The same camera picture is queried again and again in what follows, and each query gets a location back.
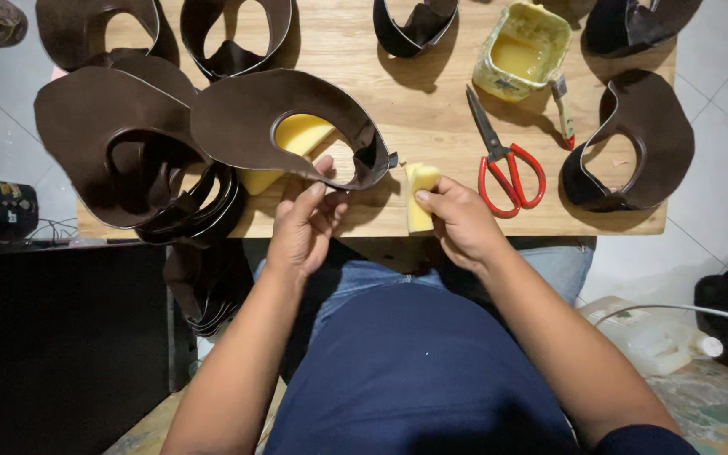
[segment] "scissor blade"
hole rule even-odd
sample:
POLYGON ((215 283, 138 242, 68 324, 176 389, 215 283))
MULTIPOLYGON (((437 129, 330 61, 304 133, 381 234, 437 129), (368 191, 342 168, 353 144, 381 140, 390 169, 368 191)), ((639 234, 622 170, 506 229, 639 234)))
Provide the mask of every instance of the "scissor blade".
POLYGON ((471 114, 476 122, 476 128, 479 129, 479 134, 482 135, 484 146, 488 148, 492 155, 500 156, 501 141, 499 141, 499 136, 490 125, 488 114, 484 113, 484 108, 482 108, 479 98, 476 97, 476 93, 467 84, 465 84, 465 96, 468 97, 468 105, 471 107, 471 114))

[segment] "plastic jug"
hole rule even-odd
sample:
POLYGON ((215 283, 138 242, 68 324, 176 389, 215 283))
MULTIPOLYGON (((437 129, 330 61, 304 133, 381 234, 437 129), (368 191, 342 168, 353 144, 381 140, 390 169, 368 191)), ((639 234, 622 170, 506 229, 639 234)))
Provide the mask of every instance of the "plastic jug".
MULTIPOLYGON (((593 325, 605 315, 632 305, 636 303, 608 296, 578 311, 593 325)), ((723 353, 723 345, 716 338, 688 326, 681 319, 649 310, 628 310, 597 326, 642 376, 668 375, 689 364, 696 353, 711 357, 723 353)))

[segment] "red-handled scissors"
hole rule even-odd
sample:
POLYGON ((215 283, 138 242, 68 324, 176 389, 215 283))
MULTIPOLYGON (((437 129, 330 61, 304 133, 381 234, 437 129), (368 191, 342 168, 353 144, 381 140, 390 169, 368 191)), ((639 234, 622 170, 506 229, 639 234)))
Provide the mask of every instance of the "red-handled scissors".
POLYGON ((482 108, 482 104, 479 102, 479 98, 476 97, 476 93, 474 93, 468 85, 466 85, 465 88, 465 95, 468 97, 468 104, 471 106, 471 113, 473 114, 473 119, 476 121, 476 127, 479 129, 479 134, 482 135, 484 145, 488 148, 488 155, 483 156, 479 163, 479 195, 494 215, 504 219, 513 218, 522 207, 525 209, 531 209, 541 202, 543 192, 547 189, 547 178, 544 176, 543 169, 538 163, 538 160, 533 158, 533 156, 527 153, 526 150, 515 144, 511 144, 509 148, 501 145, 499 136, 491 127, 488 116, 484 113, 484 109, 482 108), (538 176, 538 193, 531 201, 527 201, 524 198, 524 190, 521 187, 521 179, 519 179, 519 169, 516 167, 516 156, 520 157, 522 161, 529 164, 538 176), (499 170, 499 167, 496 165, 496 162, 501 160, 503 157, 507 158, 507 167, 510 168, 511 171, 512 184, 507 181, 507 178, 505 178, 504 174, 501 173, 501 170, 499 170), (503 211, 490 202, 488 193, 484 189, 485 169, 490 169, 490 173, 493 174, 493 177, 495 177, 499 182, 501 188, 505 191, 505 193, 507 193, 507 196, 510 197, 511 202, 513 202, 513 210, 503 211))

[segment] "sponge piece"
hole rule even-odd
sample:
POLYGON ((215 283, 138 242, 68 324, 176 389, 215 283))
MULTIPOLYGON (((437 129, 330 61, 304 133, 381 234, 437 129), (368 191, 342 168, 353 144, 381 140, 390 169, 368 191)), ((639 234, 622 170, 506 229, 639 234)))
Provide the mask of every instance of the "sponge piece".
MULTIPOLYGON (((294 114, 280 122, 274 131, 274 141, 282 150, 305 156, 326 140, 334 129, 336 127, 331 123, 315 115, 294 114)), ((265 191, 282 174, 282 171, 238 169, 240 183, 252 196, 265 191)))
POLYGON ((431 231, 434 229, 431 214, 420 208, 414 193, 418 190, 431 190, 440 178, 440 170, 434 166, 425 166, 423 163, 408 164, 405 170, 409 179, 409 193, 406 195, 409 232, 431 231))

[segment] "person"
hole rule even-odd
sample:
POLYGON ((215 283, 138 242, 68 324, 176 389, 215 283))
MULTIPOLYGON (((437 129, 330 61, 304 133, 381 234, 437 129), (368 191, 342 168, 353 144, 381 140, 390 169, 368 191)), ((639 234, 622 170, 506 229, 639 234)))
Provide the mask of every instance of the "person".
POLYGON ((190 383, 162 453, 255 452, 278 372, 289 382, 267 453, 697 453, 561 296, 577 297, 591 249, 523 257, 478 194, 440 177, 414 197, 434 214, 455 276, 404 276, 343 251, 332 235, 347 195, 307 185, 291 177, 257 281, 190 383), (569 278, 551 281, 561 295, 535 257, 552 276, 560 263, 569 278), (307 351, 294 347, 300 337, 307 351))

